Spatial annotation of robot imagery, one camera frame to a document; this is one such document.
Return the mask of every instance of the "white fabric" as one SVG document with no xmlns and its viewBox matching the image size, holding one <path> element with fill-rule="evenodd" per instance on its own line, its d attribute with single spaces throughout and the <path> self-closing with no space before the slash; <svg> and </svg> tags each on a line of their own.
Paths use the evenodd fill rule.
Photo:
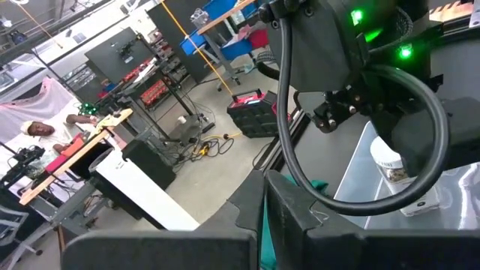
<svg viewBox="0 0 480 270">
<path fill-rule="evenodd" d="M 33 124 L 33 121 L 24 121 L 22 126 L 20 127 L 20 131 L 22 131 L 23 134 L 29 135 L 29 128 Z"/>
<path fill-rule="evenodd" d="M 6 143 L 15 138 L 25 121 L 43 122 L 51 119 L 72 100 L 80 105 L 59 82 L 51 78 L 43 79 L 40 93 L 36 96 L 0 104 L 0 127 L 3 127 L 0 130 L 0 141 Z"/>
</svg>

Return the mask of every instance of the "black machine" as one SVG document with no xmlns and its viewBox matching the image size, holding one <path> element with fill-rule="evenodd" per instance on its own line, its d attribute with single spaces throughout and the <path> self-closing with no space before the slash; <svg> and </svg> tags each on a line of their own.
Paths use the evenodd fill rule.
<svg viewBox="0 0 480 270">
<path fill-rule="evenodd" d="M 29 164 L 37 159 L 40 159 L 45 153 L 45 149 L 33 145 L 30 148 L 21 148 L 18 152 L 15 152 L 3 142 L 0 145 L 5 147 L 9 152 L 13 154 L 13 159 L 17 161 L 0 180 L 0 189 L 8 189 L 17 183 L 27 171 L 30 170 Z"/>
<path fill-rule="evenodd" d="M 117 84 L 153 55 L 148 47 L 137 42 L 137 34 L 126 28 L 86 52 L 85 56 L 111 83 Z"/>
<path fill-rule="evenodd" d="M 205 127 L 202 121 L 206 122 L 203 114 L 194 114 L 187 104 L 177 93 L 182 86 L 161 70 L 162 61 L 158 54 L 141 34 L 136 34 L 131 28 L 126 28 L 109 40 L 88 51 L 85 56 L 96 66 L 95 70 L 102 73 L 111 83 L 117 86 L 100 99 L 94 106 L 100 114 L 111 113 L 118 108 L 136 107 L 148 119 L 149 124 L 156 127 L 165 142 L 187 144 L 197 138 L 199 132 L 205 133 L 215 126 L 209 123 Z M 132 78 L 124 81 L 124 78 L 134 69 L 140 67 L 146 60 L 156 58 L 157 70 L 154 75 L 146 80 L 133 82 Z M 178 103 L 185 109 L 188 115 L 187 122 L 177 126 L 170 134 L 165 132 L 158 123 L 139 105 L 137 99 L 150 86 L 157 81 L 163 81 L 169 92 L 175 97 Z"/>
<path fill-rule="evenodd" d="M 443 170 L 480 161 L 480 124 L 470 121 L 480 103 L 468 97 L 440 101 L 435 92 L 443 78 L 430 72 L 434 46 L 477 30 L 465 30 L 465 19 L 456 26 L 430 22 L 428 12 L 427 0 L 263 4 L 259 15 L 270 25 L 280 66 L 279 139 L 298 186 L 279 172 L 253 171 L 197 230 L 85 235 L 67 249 L 62 268 L 258 269 L 268 209 L 279 269 L 478 269 L 479 231 L 363 230 L 339 215 L 396 211 L 422 197 Z M 354 114 L 370 117 L 416 180 L 373 202 L 341 202 L 317 192 L 292 146 L 290 85 L 296 95 L 325 93 L 325 102 L 309 115 L 324 133 Z"/>
</svg>

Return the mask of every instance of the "black robotic mount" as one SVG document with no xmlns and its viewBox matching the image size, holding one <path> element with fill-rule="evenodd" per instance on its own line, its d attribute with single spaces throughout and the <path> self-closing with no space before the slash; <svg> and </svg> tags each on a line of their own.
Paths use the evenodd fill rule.
<svg viewBox="0 0 480 270">
<path fill-rule="evenodd" d="M 478 231 L 363 230 L 339 215 L 396 211 L 425 194 L 443 170 L 480 161 L 479 124 L 468 121 L 479 102 L 441 102 L 434 94 L 443 78 L 431 78 L 430 50 L 443 25 L 428 20 L 427 1 L 273 0 L 259 15 L 271 26 L 279 59 L 279 137 L 298 186 L 279 172 L 253 171 L 197 230 L 85 235 L 67 248 L 62 268 L 258 269 L 266 221 L 279 269 L 480 267 Z M 325 92 L 325 103 L 310 115 L 322 132 L 356 113 L 370 117 L 417 180 L 375 202 L 339 202 L 317 193 L 293 151 L 290 85 L 300 94 Z"/>
<path fill-rule="evenodd" d="M 15 152 L 3 142 L 0 142 L 0 145 L 11 152 L 13 154 L 12 158 L 16 160 L 16 164 L 13 165 L 0 179 L 0 189 L 5 190 L 13 186 L 25 176 L 29 169 L 29 164 L 41 158 L 45 153 L 45 149 L 36 145 L 33 145 L 30 148 L 21 148 L 18 152 Z"/>
</svg>

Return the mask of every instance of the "teal object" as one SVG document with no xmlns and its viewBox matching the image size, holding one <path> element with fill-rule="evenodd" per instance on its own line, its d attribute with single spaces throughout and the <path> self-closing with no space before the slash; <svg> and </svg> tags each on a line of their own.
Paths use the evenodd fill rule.
<svg viewBox="0 0 480 270">
<path fill-rule="evenodd" d="M 295 180 L 291 175 L 285 176 L 292 184 L 296 185 Z M 312 186 L 318 190 L 319 192 L 324 193 L 328 183 L 320 180 L 313 180 Z M 275 251 L 273 248 L 272 243 L 272 236 L 270 235 L 270 226 L 269 226 L 269 218 L 267 213 L 267 201 L 265 199 L 265 203 L 263 206 L 263 230 L 262 230 L 262 253 L 260 263 L 262 269 L 265 270 L 275 270 L 277 268 L 277 258 L 275 257 Z"/>
</svg>

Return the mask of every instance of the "black bracket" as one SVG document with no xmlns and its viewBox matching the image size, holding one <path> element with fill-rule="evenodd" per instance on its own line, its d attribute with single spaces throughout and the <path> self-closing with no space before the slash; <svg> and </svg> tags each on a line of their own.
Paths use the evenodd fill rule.
<svg viewBox="0 0 480 270">
<path fill-rule="evenodd" d="M 299 9 L 299 0 L 273 0 L 259 7 L 259 17 L 264 23 L 286 17 Z"/>
</svg>

